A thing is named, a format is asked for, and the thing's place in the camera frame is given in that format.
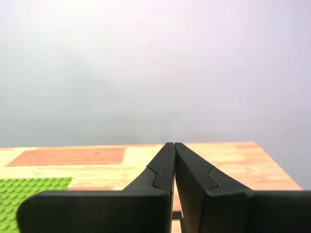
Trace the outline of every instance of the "light wood surface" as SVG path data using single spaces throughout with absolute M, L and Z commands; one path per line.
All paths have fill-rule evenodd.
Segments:
M 299 185 L 255 142 L 188 143 L 221 171 L 254 190 L 300 190 Z M 72 190 L 122 190 L 162 145 L 0 149 L 0 179 L 72 177 Z M 177 188 L 173 210 L 180 211 Z M 178 220 L 172 233 L 179 233 Z

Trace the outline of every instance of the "wooden table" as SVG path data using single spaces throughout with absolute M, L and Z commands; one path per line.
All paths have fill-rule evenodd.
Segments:
M 163 145 L 0 149 L 0 179 L 72 177 L 69 190 L 121 190 Z M 254 190 L 301 190 L 255 142 L 188 143 L 221 171 Z M 175 185 L 173 210 L 180 211 Z M 178 220 L 172 233 L 179 233 Z

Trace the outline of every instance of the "white wall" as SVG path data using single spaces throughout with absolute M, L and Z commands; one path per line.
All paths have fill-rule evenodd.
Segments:
M 0 147 L 250 140 L 311 188 L 310 12 L 0 0 Z

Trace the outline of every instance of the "black plastic part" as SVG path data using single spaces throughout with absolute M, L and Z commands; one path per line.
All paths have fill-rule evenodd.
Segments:
M 173 189 L 175 169 L 175 146 L 174 143 L 166 143 L 153 160 L 147 165 L 146 169 L 124 190 L 136 190 L 137 188 L 147 187 L 146 179 L 153 179 L 153 182 L 147 181 L 153 187 L 165 190 Z
M 189 233 L 310 233 L 311 191 L 253 191 L 181 143 L 176 184 Z
M 169 233 L 175 149 L 167 143 L 122 191 L 46 191 L 17 211 L 21 233 Z
M 248 208 L 246 232 L 311 232 L 311 191 L 255 191 Z
M 187 232 L 241 232 L 247 207 L 243 184 L 181 143 L 176 148 L 176 184 Z

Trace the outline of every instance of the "orange wooden panel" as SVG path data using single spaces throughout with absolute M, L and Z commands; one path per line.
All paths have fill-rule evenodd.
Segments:
M 121 164 L 124 148 L 27 150 L 7 166 Z
M 111 187 L 69 187 L 67 190 L 88 190 L 88 191 L 92 191 L 92 190 L 112 190 Z
M 38 150 L 68 150 L 68 149 L 106 149 L 106 148 L 126 148 L 123 145 L 105 146 L 65 146 L 65 147 L 38 147 Z
M 181 232 L 180 221 L 173 220 L 171 233 L 180 233 L 180 232 Z
M 14 148 L 0 148 L 0 150 L 14 150 Z
M 254 190 L 301 190 L 300 186 L 255 142 L 188 143 L 222 172 Z

